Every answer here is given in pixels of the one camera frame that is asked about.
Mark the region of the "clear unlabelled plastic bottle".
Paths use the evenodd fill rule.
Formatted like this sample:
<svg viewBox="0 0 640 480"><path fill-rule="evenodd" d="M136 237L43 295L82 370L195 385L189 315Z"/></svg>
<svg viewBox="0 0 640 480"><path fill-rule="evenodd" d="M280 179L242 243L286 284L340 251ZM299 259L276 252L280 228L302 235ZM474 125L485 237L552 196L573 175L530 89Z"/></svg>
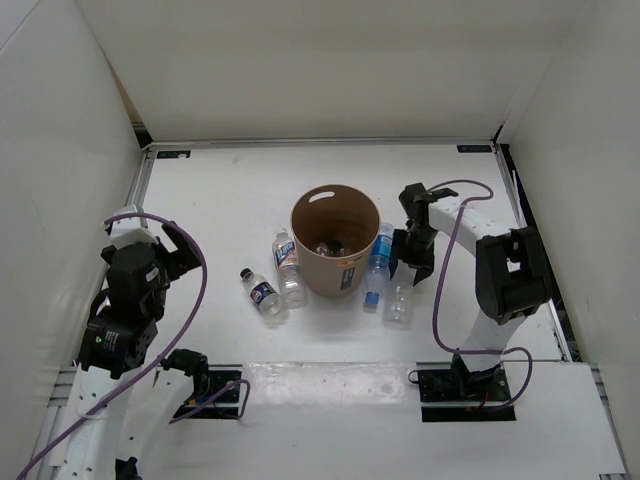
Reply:
<svg viewBox="0 0 640 480"><path fill-rule="evenodd" d="M413 321L413 287L410 282L393 281L384 299L382 321L393 329L408 329Z"/></svg>

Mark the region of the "small Pepsi bottle black cap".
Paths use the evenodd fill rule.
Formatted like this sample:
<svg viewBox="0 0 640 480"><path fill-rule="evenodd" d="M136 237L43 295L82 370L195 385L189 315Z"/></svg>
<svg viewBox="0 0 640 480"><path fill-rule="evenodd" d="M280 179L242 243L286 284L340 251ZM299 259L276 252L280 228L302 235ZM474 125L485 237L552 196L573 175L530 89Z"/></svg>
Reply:
<svg viewBox="0 0 640 480"><path fill-rule="evenodd" d="M282 326L286 321L286 305L282 296L260 274L249 268L240 272L242 285L250 300L260 312L263 320L270 328Z"/></svg>

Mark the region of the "clear bottle blue white label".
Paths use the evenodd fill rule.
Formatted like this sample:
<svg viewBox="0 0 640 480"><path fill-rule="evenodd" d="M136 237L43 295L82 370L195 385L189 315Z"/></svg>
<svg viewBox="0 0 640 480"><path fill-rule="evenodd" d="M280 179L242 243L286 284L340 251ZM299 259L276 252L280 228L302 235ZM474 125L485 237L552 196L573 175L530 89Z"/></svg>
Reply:
<svg viewBox="0 0 640 480"><path fill-rule="evenodd" d="M306 290L302 269L293 237L280 229L272 243L272 255L278 275L280 294L289 309L306 305Z"/></svg>

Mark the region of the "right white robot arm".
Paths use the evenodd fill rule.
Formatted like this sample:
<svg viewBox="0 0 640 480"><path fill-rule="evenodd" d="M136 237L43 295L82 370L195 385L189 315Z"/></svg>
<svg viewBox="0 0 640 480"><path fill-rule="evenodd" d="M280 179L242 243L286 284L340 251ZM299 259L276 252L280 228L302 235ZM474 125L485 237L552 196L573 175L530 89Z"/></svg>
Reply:
<svg viewBox="0 0 640 480"><path fill-rule="evenodd" d="M392 237L390 270L410 269L417 286L434 271L444 273L455 246L475 259L474 287L478 315L452 355L449 387L460 399L485 395L497 380L509 342L526 319L552 295L552 282L539 232L533 227L510 228L470 208L473 197L459 199L449 181L430 189L410 184L399 195L406 226ZM435 264L435 239L448 236L442 265Z"/></svg>

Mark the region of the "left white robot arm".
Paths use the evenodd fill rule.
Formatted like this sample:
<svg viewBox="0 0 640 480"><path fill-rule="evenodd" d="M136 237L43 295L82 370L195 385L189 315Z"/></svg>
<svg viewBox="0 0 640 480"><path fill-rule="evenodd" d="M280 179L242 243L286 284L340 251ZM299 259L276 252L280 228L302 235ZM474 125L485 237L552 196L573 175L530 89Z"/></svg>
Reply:
<svg viewBox="0 0 640 480"><path fill-rule="evenodd" d="M95 299L79 352L76 420L57 438L67 444L60 479L138 479L141 462L186 400L210 388L205 355L169 343L148 361L170 285L207 268L193 238L171 221L168 250L147 228L148 215L107 221L106 289Z"/></svg>

